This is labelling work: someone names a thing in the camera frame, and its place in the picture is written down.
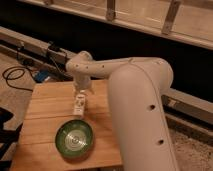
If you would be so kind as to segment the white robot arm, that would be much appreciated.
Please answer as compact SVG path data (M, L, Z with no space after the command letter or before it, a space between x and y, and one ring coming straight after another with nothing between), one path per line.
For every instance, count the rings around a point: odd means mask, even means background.
M66 71L78 90L90 79L106 78L109 113L124 171L179 171L161 96L173 81L170 64L159 57L95 61L82 51Z

